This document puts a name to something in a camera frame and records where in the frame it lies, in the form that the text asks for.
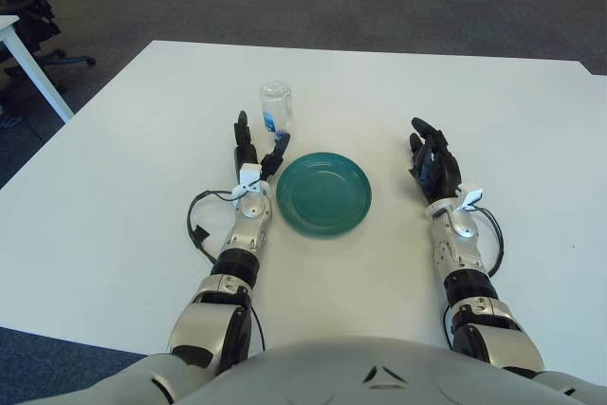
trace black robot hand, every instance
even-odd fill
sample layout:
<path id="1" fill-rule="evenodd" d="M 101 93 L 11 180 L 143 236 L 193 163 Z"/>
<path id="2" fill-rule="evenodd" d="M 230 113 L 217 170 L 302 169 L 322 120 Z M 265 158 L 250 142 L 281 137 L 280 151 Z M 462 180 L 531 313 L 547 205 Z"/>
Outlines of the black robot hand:
<path id="1" fill-rule="evenodd" d="M 413 168 L 409 172 L 419 184 L 428 203 L 456 196 L 455 189 L 462 183 L 462 177 L 457 160 L 447 150 L 448 143 L 443 132 L 419 118 L 413 118 L 411 125 L 419 136 L 411 133 L 409 137 L 414 153 Z"/>

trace office chair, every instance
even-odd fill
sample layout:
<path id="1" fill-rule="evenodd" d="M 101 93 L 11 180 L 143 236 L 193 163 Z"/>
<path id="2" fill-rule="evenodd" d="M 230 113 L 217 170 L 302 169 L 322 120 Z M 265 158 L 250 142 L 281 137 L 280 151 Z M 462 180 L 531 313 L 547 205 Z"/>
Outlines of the office chair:
<path id="1" fill-rule="evenodd" d="M 86 62 L 88 65 L 96 63 L 95 59 L 90 56 L 66 57 L 65 52 L 60 49 L 55 49 L 42 56 L 34 54 L 34 52 L 40 50 L 41 42 L 61 33 L 52 21 L 55 15 L 52 13 L 47 0 L 0 0 L 0 14 L 16 14 L 19 16 L 20 20 L 14 25 L 15 31 L 40 67 L 79 62 Z M 10 57 L 10 53 L 2 46 L 0 48 L 0 63 Z M 19 66 L 6 68 L 4 71 L 11 77 L 11 81 L 7 87 L 0 90 L 0 100 L 25 79 L 25 73 Z M 60 92 L 64 90 L 61 87 L 57 87 L 57 89 Z"/>

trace clear plastic bottle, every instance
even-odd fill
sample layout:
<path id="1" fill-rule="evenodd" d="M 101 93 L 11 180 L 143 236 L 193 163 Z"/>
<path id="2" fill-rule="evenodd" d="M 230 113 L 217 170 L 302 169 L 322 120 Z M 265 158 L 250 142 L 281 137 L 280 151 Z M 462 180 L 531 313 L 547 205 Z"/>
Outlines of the clear plastic bottle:
<path id="1" fill-rule="evenodd" d="M 268 131 L 273 132 L 276 139 L 282 134 L 289 133 L 288 126 L 293 117 L 291 88 L 286 83 L 272 81 L 262 86 L 259 98 L 264 108 L 264 122 Z"/>

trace blue label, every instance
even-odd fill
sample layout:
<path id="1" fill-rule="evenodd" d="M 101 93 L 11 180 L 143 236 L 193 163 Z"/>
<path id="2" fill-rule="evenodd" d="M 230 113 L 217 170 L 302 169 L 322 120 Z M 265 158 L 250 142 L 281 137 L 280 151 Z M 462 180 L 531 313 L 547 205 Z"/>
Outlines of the blue label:
<path id="1" fill-rule="evenodd" d="M 276 127 L 274 126 L 274 118 L 268 111 L 264 111 L 264 122 L 266 123 L 266 129 L 270 132 L 275 132 Z"/>

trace teal plastic plate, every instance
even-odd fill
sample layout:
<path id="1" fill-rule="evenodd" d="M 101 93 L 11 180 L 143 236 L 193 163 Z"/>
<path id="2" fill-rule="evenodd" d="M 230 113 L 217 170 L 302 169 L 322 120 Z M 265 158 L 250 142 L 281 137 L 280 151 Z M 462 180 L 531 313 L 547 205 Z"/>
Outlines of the teal plastic plate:
<path id="1" fill-rule="evenodd" d="M 371 185 L 354 161 L 318 152 L 301 156 L 285 169 L 276 199 L 295 230 L 329 236 L 360 223 L 371 206 Z"/>

